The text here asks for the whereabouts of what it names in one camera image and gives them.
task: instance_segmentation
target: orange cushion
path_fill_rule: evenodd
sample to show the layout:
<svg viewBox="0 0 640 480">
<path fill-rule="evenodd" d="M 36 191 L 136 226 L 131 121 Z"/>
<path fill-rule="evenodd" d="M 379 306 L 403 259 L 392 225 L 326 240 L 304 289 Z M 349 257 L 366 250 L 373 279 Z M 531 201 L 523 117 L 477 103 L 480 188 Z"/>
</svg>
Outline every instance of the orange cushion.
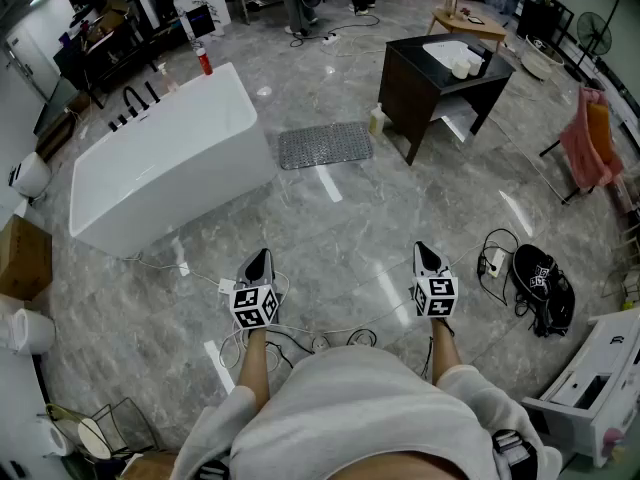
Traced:
<svg viewBox="0 0 640 480">
<path fill-rule="evenodd" d="M 587 103 L 587 124 L 591 144 L 605 164 L 613 160 L 613 144 L 609 128 L 609 108 L 606 105 Z"/>
</svg>

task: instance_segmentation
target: wooden table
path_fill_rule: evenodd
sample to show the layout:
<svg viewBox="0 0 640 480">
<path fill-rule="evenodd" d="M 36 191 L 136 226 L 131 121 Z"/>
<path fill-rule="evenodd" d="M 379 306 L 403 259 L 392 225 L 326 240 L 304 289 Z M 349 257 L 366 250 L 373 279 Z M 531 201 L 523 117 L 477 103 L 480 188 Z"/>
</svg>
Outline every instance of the wooden table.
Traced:
<svg viewBox="0 0 640 480">
<path fill-rule="evenodd" d="M 471 23 L 469 20 L 467 20 L 466 16 L 461 20 L 455 17 L 449 18 L 447 16 L 447 13 L 445 13 L 443 9 L 436 9 L 435 11 L 433 11 L 433 20 L 431 20 L 431 25 L 429 25 L 427 35 L 431 34 L 431 30 L 433 29 L 433 26 L 437 21 L 452 34 L 456 32 L 467 32 L 480 39 L 496 41 L 496 53 L 498 53 L 500 43 L 504 41 L 504 38 L 507 35 L 507 31 L 498 23 L 490 18 L 487 18 L 486 16 L 479 16 L 477 14 L 474 14 L 473 16 L 482 20 L 484 22 L 484 25 L 476 25 L 475 23 Z"/>
<path fill-rule="evenodd" d="M 477 76 L 460 80 L 422 47 L 426 43 L 449 40 L 484 48 L 470 34 L 439 34 L 387 43 L 378 101 L 396 129 L 411 143 L 405 157 L 409 165 L 413 163 L 436 105 L 443 96 L 455 93 L 467 101 L 478 116 L 469 130 L 476 134 L 515 71 L 494 53 Z"/>
</svg>

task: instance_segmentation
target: backpack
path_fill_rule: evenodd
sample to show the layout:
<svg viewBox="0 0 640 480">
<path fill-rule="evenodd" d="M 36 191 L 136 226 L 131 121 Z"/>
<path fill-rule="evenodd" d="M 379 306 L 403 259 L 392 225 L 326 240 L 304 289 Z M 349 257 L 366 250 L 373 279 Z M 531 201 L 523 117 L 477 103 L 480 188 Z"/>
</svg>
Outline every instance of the backpack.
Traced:
<svg viewBox="0 0 640 480">
<path fill-rule="evenodd" d="M 516 314 L 535 313 L 532 326 L 537 336 L 564 336 L 573 319 L 576 298 L 553 257 L 534 245 L 521 245 L 513 254 L 512 273 L 518 291 Z"/>
</svg>

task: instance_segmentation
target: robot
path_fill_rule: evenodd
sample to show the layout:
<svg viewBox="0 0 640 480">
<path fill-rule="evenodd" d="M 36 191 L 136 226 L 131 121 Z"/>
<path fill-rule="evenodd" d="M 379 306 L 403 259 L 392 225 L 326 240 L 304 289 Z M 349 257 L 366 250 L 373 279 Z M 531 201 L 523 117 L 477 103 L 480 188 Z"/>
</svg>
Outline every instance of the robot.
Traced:
<svg viewBox="0 0 640 480">
<path fill-rule="evenodd" d="M 451 316 L 458 300 L 458 278 L 451 273 L 446 256 L 423 242 L 416 242 L 413 247 L 413 275 L 410 290 L 418 316 Z M 269 249 L 262 249 L 252 254 L 238 269 L 229 307 L 240 328 L 250 330 L 277 322 L 279 305 L 273 257 Z"/>
</svg>

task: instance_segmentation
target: red bottle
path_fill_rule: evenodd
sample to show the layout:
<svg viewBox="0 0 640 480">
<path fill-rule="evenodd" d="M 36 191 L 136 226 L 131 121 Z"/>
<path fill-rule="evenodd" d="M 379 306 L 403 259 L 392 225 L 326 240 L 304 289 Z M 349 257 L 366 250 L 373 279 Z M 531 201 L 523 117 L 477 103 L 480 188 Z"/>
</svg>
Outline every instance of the red bottle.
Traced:
<svg viewBox="0 0 640 480">
<path fill-rule="evenodd" d="M 198 48 L 196 55 L 198 59 L 200 59 L 200 65 L 202 66 L 204 74 L 208 76 L 213 73 L 213 69 L 211 69 L 211 64 L 209 63 L 209 57 L 207 57 L 207 51 L 204 48 Z"/>
</svg>

